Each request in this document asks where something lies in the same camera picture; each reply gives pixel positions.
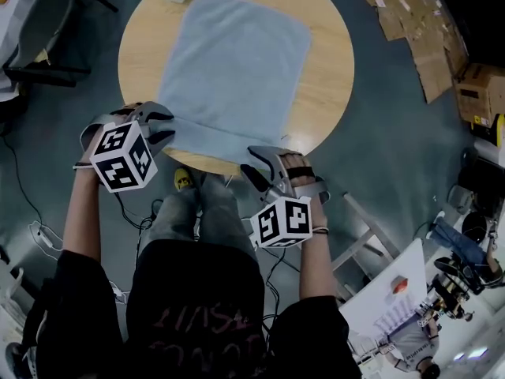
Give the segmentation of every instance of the cardboard box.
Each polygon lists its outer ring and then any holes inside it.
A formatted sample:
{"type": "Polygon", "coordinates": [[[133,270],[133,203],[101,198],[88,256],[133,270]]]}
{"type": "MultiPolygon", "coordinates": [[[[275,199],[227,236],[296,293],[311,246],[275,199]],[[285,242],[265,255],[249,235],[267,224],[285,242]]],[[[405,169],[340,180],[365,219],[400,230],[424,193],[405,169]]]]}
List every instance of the cardboard box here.
{"type": "Polygon", "coordinates": [[[458,76],[456,95],[463,120],[490,128],[497,114],[505,114],[505,69],[468,65],[458,76]]]}
{"type": "Polygon", "coordinates": [[[428,103],[452,86],[468,62],[466,47],[440,0],[367,0],[387,40],[406,37],[428,103]]]}

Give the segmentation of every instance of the gray pants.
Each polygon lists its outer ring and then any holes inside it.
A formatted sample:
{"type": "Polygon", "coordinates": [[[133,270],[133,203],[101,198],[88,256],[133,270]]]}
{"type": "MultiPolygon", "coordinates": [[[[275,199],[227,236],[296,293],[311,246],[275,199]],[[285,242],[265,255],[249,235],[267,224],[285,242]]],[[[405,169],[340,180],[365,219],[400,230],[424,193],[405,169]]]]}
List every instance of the gray pants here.
{"type": "Polygon", "coordinates": [[[205,176],[200,189],[183,189],[165,198],[145,243],[167,239],[194,242],[199,205],[203,212],[200,219],[201,242],[234,247],[257,261],[253,244],[238,216],[234,195],[213,174],[205,176]]]}

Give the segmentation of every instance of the table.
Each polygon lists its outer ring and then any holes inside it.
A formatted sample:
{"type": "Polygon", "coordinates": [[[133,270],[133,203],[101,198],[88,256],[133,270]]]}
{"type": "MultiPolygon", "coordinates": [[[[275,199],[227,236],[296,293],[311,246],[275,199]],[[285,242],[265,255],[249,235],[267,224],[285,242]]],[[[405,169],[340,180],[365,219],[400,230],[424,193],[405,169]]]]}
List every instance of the table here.
{"type": "MultiPolygon", "coordinates": [[[[14,53],[21,26],[35,0],[9,0],[0,6],[0,66],[3,66],[14,53]]],[[[10,79],[0,71],[0,101],[17,96],[10,79]]]]}
{"type": "MultiPolygon", "coordinates": [[[[118,73],[126,103],[156,101],[166,61],[192,0],[142,0],[122,37],[118,73]]],[[[346,109],[354,81],[350,36],[330,0],[253,0],[287,13],[310,27],[312,46],[286,125],[286,146],[308,154],[335,128],[346,109]]],[[[165,148],[181,163],[217,174],[239,174],[237,164],[165,148]]]]}
{"type": "Polygon", "coordinates": [[[340,307],[351,330],[380,340],[391,334],[426,299],[426,271],[423,243],[416,238],[371,283],[340,307]],[[391,282],[398,276],[409,280],[406,292],[391,293],[391,282]]]}

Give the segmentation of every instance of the light blue towel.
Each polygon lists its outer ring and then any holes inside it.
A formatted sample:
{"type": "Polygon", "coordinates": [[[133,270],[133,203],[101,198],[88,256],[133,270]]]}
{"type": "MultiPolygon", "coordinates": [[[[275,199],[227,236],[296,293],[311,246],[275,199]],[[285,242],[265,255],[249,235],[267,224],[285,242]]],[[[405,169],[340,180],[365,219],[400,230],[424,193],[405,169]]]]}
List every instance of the light blue towel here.
{"type": "Polygon", "coordinates": [[[301,22],[254,2],[192,2],[159,90],[175,115],[169,147],[253,163],[251,144],[280,146],[310,40],[301,22]]]}

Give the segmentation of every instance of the man in white t-shirt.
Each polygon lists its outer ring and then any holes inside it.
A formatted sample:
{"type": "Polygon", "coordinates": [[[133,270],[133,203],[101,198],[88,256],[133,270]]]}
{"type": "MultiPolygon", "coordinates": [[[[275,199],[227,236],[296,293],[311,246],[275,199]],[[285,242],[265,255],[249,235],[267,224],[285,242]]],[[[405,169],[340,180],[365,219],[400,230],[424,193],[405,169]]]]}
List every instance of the man in white t-shirt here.
{"type": "Polygon", "coordinates": [[[439,331],[435,320],[430,316],[428,324],[421,327],[417,314],[392,332],[390,341],[402,354],[403,359],[387,353],[386,359],[403,372],[419,372],[421,379],[435,379],[440,368],[433,362],[439,349],[439,331]]]}

